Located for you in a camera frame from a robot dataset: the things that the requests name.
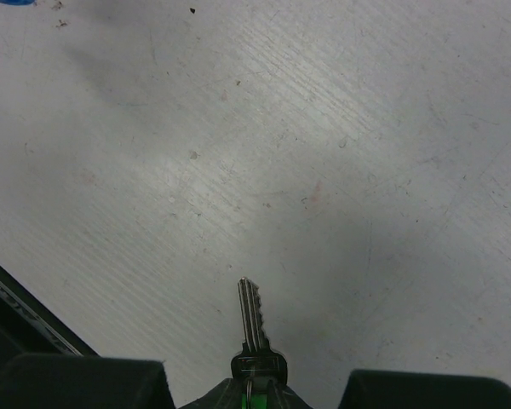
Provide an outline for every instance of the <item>key teeth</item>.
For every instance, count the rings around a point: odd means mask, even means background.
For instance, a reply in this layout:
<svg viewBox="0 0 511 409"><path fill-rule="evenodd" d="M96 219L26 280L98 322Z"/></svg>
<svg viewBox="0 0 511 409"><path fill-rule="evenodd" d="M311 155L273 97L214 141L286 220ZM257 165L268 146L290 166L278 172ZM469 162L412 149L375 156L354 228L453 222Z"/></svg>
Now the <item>key teeth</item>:
<svg viewBox="0 0 511 409"><path fill-rule="evenodd" d="M254 316L252 319L255 320L257 323L257 326L260 328L260 332L257 334L254 334L255 337L257 337L257 343L259 345L254 345L255 349L269 349L270 343L267 338L267 334L263 330L263 314L261 313L261 297L259 296L259 287L254 283L251 279L248 279L247 277L243 277L238 282L238 293L240 294L240 303L241 308L243 309L243 323L244 323L244 332L247 331L247 322L245 322L244 317L244 303L243 303L243 297L246 295L247 297L251 298L254 303L254 307L256 308L256 311L254 311ZM250 340L246 339L246 342L249 345L250 348Z"/></svg>

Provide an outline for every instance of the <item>black object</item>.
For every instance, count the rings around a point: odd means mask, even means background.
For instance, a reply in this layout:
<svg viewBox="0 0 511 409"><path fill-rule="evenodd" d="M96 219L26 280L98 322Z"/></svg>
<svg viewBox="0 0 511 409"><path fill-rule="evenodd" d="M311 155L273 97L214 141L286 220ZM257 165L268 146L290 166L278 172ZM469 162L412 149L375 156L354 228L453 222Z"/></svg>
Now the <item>black object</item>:
<svg viewBox="0 0 511 409"><path fill-rule="evenodd" d="M96 355L0 267L0 368L27 352Z"/></svg>
<svg viewBox="0 0 511 409"><path fill-rule="evenodd" d="M47 354L26 354L39 352ZM161 362L113 360L70 331L0 267L0 409L174 409ZM233 358L228 379L186 409L240 406L242 382L258 359L267 385L267 409L310 409L285 386L280 354ZM511 409L511 388L482 377L354 371L339 409Z"/></svg>
<svg viewBox="0 0 511 409"><path fill-rule="evenodd" d="M163 364L26 354L0 371L0 409L173 409Z"/></svg>

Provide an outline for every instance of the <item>dirt speck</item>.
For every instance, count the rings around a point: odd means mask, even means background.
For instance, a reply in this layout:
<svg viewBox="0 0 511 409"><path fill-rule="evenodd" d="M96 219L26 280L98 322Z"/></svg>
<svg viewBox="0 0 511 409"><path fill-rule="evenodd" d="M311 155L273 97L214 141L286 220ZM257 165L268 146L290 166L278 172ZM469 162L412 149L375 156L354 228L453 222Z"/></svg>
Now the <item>dirt speck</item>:
<svg viewBox="0 0 511 409"><path fill-rule="evenodd" d="M316 183L316 187L313 190L313 194L311 194L310 197L308 198L311 202L318 203L318 201L320 200L320 198L322 196L322 186L323 185L324 185L324 183L322 183L322 181L318 181L318 183Z"/></svg>
<svg viewBox="0 0 511 409"><path fill-rule="evenodd" d="M51 9L54 11L58 11L58 10L62 9L63 7L65 7L65 5L62 3L62 1L56 0L55 4L53 6L51 6Z"/></svg>
<svg viewBox="0 0 511 409"><path fill-rule="evenodd" d="M372 172L369 172L369 174L367 174L367 182L369 182L371 185L376 185L377 183L376 175Z"/></svg>
<svg viewBox="0 0 511 409"><path fill-rule="evenodd" d="M93 185L96 186L96 175L91 172L89 169L83 168L79 178L81 183L85 186Z"/></svg>
<svg viewBox="0 0 511 409"><path fill-rule="evenodd" d="M28 148L28 142L25 142L25 155L28 156L28 153L34 153L32 149Z"/></svg>

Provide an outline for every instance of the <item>key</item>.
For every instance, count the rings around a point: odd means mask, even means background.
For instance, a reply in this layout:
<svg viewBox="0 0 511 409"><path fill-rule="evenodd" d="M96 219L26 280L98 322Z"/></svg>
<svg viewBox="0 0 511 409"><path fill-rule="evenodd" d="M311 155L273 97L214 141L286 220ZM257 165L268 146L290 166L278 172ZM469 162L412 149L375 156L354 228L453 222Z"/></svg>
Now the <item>key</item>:
<svg viewBox="0 0 511 409"><path fill-rule="evenodd" d="M250 380L249 384L255 385L258 385L260 380L275 379L286 385L288 365L282 354L271 349L270 342L263 330L261 299L257 285L245 277L242 278L238 282L238 295L245 340L242 345L242 353L231 361L233 378L244 383Z"/></svg>
<svg viewBox="0 0 511 409"><path fill-rule="evenodd" d="M240 309L244 324L244 342L246 343L243 348L247 348L252 354L269 349L269 340L263 331L261 299L257 290L257 285L245 277L238 282L238 295L240 296Z"/></svg>

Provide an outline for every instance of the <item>blue object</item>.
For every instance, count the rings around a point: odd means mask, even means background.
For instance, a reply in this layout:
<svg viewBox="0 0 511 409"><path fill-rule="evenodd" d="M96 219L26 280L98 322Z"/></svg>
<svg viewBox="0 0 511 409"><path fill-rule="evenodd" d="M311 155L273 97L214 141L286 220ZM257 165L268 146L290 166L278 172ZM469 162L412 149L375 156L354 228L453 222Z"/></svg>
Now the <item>blue object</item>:
<svg viewBox="0 0 511 409"><path fill-rule="evenodd" d="M34 3L34 0L0 0L0 3L10 6L27 6L28 4Z"/></svg>

